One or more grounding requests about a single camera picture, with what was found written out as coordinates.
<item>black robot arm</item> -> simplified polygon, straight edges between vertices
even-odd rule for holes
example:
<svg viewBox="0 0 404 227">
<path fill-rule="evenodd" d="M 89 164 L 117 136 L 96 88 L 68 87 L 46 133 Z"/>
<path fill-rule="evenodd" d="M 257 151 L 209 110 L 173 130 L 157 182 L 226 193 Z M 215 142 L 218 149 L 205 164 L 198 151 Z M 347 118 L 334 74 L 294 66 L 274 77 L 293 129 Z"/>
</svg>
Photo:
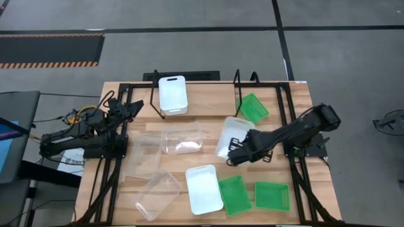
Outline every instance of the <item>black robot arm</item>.
<svg viewBox="0 0 404 227">
<path fill-rule="evenodd" d="M 40 154 L 50 158 L 67 149 L 83 148 L 84 158 L 125 157 L 128 136 L 119 135 L 116 129 L 124 122 L 132 122 L 144 103 L 140 100 L 121 104 L 111 98 L 108 105 L 107 113 L 99 108 L 89 109 L 80 116 L 79 122 L 71 124 L 67 129 L 44 134 L 40 142 Z"/>
<path fill-rule="evenodd" d="M 240 142 L 232 138 L 229 145 L 227 164 L 237 166 L 243 162 L 260 159 L 270 162 L 272 149 L 281 142 L 288 141 L 295 148 L 302 149 L 310 144 L 319 132 L 329 132 L 338 128 L 341 120 L 331 106 L 318 105 L 306 110 L 295 121 L 271 132 L 251 129 Z"/>
</svg>

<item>wooden table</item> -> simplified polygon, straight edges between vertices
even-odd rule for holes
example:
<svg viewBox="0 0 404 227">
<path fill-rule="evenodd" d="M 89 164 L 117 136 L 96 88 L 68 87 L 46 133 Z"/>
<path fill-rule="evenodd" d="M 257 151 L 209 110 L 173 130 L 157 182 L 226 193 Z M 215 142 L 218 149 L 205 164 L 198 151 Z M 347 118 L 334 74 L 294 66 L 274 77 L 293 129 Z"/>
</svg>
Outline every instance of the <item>wooden table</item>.
<svg viewBox="0 0 404 227">
<path fill-rule="evenodd" d="M 106 82 L 102 90 L 104 96 L 109 90 L 117 91 L 119 83 L 122 82 Z M 130 82 L 130 83 L 147 83 L 147 82 Z M 127 157 L 122 162 L 121 174 L 119 177 L 119 186 L 114 209 L 113 224 L 298 224 L 299 215 L 292 186 L 292 177 L 288 159 L 283 154 L 282 145 L 275 147 L 273 159 L 271 163 L 257 161 L 248 165 L 238 167 L 227 166 L 224 161 L 215 155 L 215 148 L 218 138 L 223 127 L 225 116 L 235 113 L 234 94 L 238 99 L 238 89 L 233 85 L 230 94 L 233 98 L 229 99 L 229 84 L 223 84 L 223 87 L 213 86 L 210 84 L 192 84 L 192 91 L 187 85 L 188 102 L 190 113 L 195 115 L 166 117 L 165 120 L 152 109 L 149 104 L 150 88 L 136 88 L 134 90 L 132 101 L 143 99 L 145 106 L 135 118 L 134 122 L 128 124 L 127 134 L 129 135 L 129 147 Z M 296 114 L 299 115 L 312 106 L 309 87 L 306 83 L 290 82 L 291 93 L 293 97 Z M 155 91 L 155 99 L 153 104 L 158 107 L 158 95 Z M 258 130 L 272 131 L 282 126 L 278 101 L 274 88 L 242 88 L 242 95 L 254 93 L 270 111 L 270 116 L 257 124 Z M 283 94 L 283 100 L 286 103 L 286 95 Z M 288 108 L 286 108 L 288 121 L 290 116 Z M 217 112 L 220 116 L 208 116 L 212 112 Z M 167 169 L 182 185 L 182 192 L 174 199 L 174 201 L 166 208 L 166 210 L 153 222 L 148 222 L 135 208 L 131 202 L 131 198 L 141 188 L 146 185 L 147 180 L 125 176 L 125 169 L 128 164 L 130 154 L 133 148 L 133 139 L 141 134 L 149 134 L 158 136 L 160 131 L 167 126 L 179 122 L 193 122 L 197 120 L 201 125 L 203 135 L 203 149 L 197 153 L 169 155 L 162 153 L 159 168 Z M 340 211 L 336 200 L 333 182 L 331 180 L 328 167 L 319 158 L 306 158 L 307 169 L 309 172 L 311 187 L 314 194 L 330 212 L 332 216 L 340 219 Z M 95 177 L 98 160 L 89 160 L 85 164 L 83 177 L 76 201 L 76 212 L 78 218 L 87 210 L 92 184 Z M 212 212 L 195 216 L 191 212 L 189 197 L 187 192 L 187 184 L 185 171 L 189 168 L 212 164 L 216 167 L 218 180 L 232 177 L 234 175 L 242 175 L 253 208 L 242 214 L 229 217 L 225 208 L 221 211 Z M 98 194 L 101 183 L 102 166 L 100 168 L 94 197 Z M 270 181 L 279 183 L 288 183 L 290 189 L 290 211 L 269 211 L 257 209 L 254 207 L 254 183 L 257 181 Z M 306 219 L 310 218 L 309 206 L 306 195 L 301 190 Z M 102 221 L 106 220 L 109 195 L 105 198 Z"/>
</svg>

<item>green plastic basket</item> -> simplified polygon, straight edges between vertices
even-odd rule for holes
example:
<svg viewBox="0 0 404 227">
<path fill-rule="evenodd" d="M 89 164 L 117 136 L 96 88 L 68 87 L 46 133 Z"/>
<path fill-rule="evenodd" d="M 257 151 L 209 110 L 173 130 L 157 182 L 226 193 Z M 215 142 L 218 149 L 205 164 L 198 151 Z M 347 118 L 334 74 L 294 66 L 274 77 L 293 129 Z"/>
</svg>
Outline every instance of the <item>green plastic basket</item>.
<svg viewBox="0 0 404 227">
<path fill-rule="evenodd" d="M 247 120 L 251 121 L 254 124 L 269 116 L 270 114 L 270 112 L 253 93 L 242 98 L 240 111 Z"/>
<path fill-rule="evenodd" d="M 246 185 L 240 175 L 219 181 L 219 188 L 229 216 L 252 208 Z"/>
<path fill-rule="evenodd" d="M 277 211 L 289 211 L 289 185 L 255 182 L 255 205 Z"/>
</svg>

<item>clear plastic container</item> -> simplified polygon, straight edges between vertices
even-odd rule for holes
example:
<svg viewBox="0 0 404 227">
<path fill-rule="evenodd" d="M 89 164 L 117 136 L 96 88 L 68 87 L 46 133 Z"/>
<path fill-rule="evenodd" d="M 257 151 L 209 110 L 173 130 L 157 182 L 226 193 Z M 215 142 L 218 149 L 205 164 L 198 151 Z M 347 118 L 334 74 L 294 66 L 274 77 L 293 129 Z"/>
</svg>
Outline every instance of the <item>clear plastic container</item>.
<svg viewBox="0 0 404 227">
<path fill-rule="evenodd" d="M 151 179 L 158 169 L 161 154 L 161 138 L 137 137 L 125 174 L 130 177 Z"/>
<path fill-rule="evenodd" d="M 162 147 L 167 154 L 197 152 L 202 148 L 199 123 L 179 124 L 162 131 Z"/>
<path fill-rule="evenodd" d="M 181 184 L 167 171 L 160 169 L 141 192 L 134 195 L 134 205 L 148 220 L 155 220 L 181 191 Z"/>
</svg>

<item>concrete floor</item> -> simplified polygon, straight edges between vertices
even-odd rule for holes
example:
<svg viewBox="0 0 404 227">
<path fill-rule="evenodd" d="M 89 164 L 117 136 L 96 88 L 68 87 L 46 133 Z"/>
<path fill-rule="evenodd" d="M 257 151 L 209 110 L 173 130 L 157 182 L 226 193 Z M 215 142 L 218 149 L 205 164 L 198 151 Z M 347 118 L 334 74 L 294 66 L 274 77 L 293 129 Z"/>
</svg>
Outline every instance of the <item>concrete floor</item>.
<svg viewBox="0 0 404 227">
<path fill-rule="evenodd" d="M 404 25 L 404 3 L 395 0 L 281 0 L 284 26 Z M 0 30 L 66 30 L 187 26 L 275 26 L 269 0 L 11 0 Z M 380 134 L 372 120 L 402 108 L 404 31 L 285 32 L 296 80 L 308 81 L 314 103 L 329 103 L 342 119 L 330 133 L 329 163 L 342 217 L 349 223 L 402 226 L 404 142 Z M 285 80 L 277 32 L 107 34 L 100 64 L 78 69 L 2 69 L 0 92 L 99 95 L 104 81 L 137 81 L 145 72 L 235 70 L 248 79 Z M 41 96 L 36 119 L 63 115 L 98 98 Z M 60 122 L 39 124 L 35 134 Z M 25 159 L 37 161 L 29 143 Z M 39 183 L 35 203 L 74 199 L 75 189 Z M 34 226 L 67 223 L 71 204 L 51 205 Z"/>
</svg>

